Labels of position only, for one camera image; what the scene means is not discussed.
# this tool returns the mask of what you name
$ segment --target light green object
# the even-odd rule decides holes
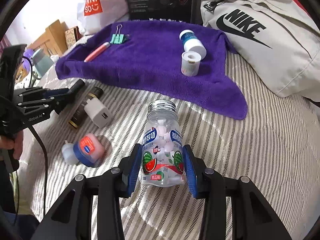
[[[113,34],[111,38],[111,44],[122,44],[126,41],[126,37],[123,34]]]
[[[126,41],[127,36],[120,34],[121,28],[122,28],[122,24],[118,24],[116,33],[113,34],[111,37],[111,41],[110,41],[111,44],[122,44]]]

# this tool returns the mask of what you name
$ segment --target purple object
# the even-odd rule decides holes
[[[31,61],[31,63],[33,63],[32,62],[32,55],[34,54],[34,51],[32,50],[32,49],[27,49],[24,53],[23,53],[23,55],[25,56],[25,57],[27,57],[27,58],[29,58],[30,59],[30,61]],[[30,63],[26,60],[26,59],[22,59],[23,60],[23,68],[29,73],[30,72]]]
[[[121,33],[129,34],[130,39],[121,45],[111,44],[98,57],[84,62],[98,46],[111,40],[118,24],[106,26],[60,58],[56,64],[58,78],[97,79],[110,86],[149,90],[193,102],[237,120],[246,117],[244,96],[225,75],[227,50],[237,52],[223,32],[178,22],[123,22]],[[179,34],[186,29],[192,30],[207,49],[194,77],[181,73],[184,50]]]

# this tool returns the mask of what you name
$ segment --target nike logo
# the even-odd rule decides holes
[[[229,22],[231,22],[234,26],[241,29],[242,32],[225,25],[225,23],[223,22],[223,19],[226,19]],[[254,35],[252,34],[253,32],[259,33],[260,29],[265,30],[266,27],[263,26],[258,21],[256,21],[255,19],[253,19],[251,16],[247,15],[245,12],[240,11],[239,9],[236,9],[229,14],[226,13],[226,14],[220,16],[216,22],[216,25],[223,32],[231,33],[231,34],[234,34],[234,35],[237,35],[240,37],[244,37],[246,39],[249,39],[249,40],[255,41],[257,43],[260,43],[264,46],[267,46],[268,48],[271,49],[271,47],[269,47],[268,45],[257,40],[254,37]]]

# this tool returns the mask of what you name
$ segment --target white bottle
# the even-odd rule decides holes
[[[184,51],[194,51],[199,53],[201,60],[203,60],[207,55],[207,50],[192,30],[182,31],[179,35],[179,39],[183,44]]]
[[[176,106],[169,100],[149,104],[142,143],[142,183],[158,187],[184,184],[182,142]]]

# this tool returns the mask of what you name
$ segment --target miniso bag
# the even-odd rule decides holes
[[[128,12],[126,0],[81,0],[77,7],[79,32],[94,34]]]
[[[201,15],[277,96],[320,101],[320,33],[293,0],[202,0]]]

